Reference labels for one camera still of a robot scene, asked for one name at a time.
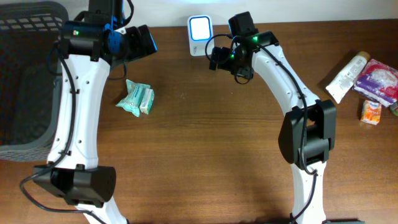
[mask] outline black plastic bracket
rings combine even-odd
[[[232,75],[250,80],[253,78],[252,56],[259,50],[258,45],[267,47],[279,45],[278,39],[271,31],[259,33],[255,28],[250,12],[235,15],[229,21],[229,29],[237,47],[231,52],[227,47],[215,47],[211,53],[209,69],[222,69]]]
[[[70,54],[87,55],[92,62],[102,58],[114,68],[157,52],[146,25],[115,32],[125,22],[123,0],[90,0],[88,9],[61,30],[60,50],[65,59]]]
[[[329,159],[329,151],[335,146],[336,108],[331,100],[317,100],[315,105],[308,108],[308,118],[314,124],[307,127],[305,166]],[[303,169],[299,160],[302,129],[303,110],[295,107],[286,113],[278,138],[280,152],[285,160],[300,169]]]
[[[46,169],[47,165],[35,166],[34,173]],[[101,208],[111,200],[116,186],[116,171],[113,167],[99,166],[84,170],[54,168],[51,172],[34,179],[34,182],[56,197],[63,198],[68,205],[84,203]]]

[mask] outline green and white package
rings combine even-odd
[[[126,84],[128,95],[116,106],[132,112],[135,116],[139,117],[139,105],[141,104],[142,97],[144,97],[145,89],[150,88],[150,85],[134,83],[130,80],[126,80]]]

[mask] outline pink snack bag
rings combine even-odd
[[[372,59],[359,75],[353,89],[388,107],[398,101],[398,71]]]

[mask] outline gray plastic basket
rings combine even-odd
[[[67,20],[55,2],[0,6],[0,159],[39,161],[49,153],[62,78],[49,74],[45,60]]]

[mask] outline blue light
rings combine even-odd
[[[190,19],[192,40],[208,40],[211,37],[210,20],[202,16]]]

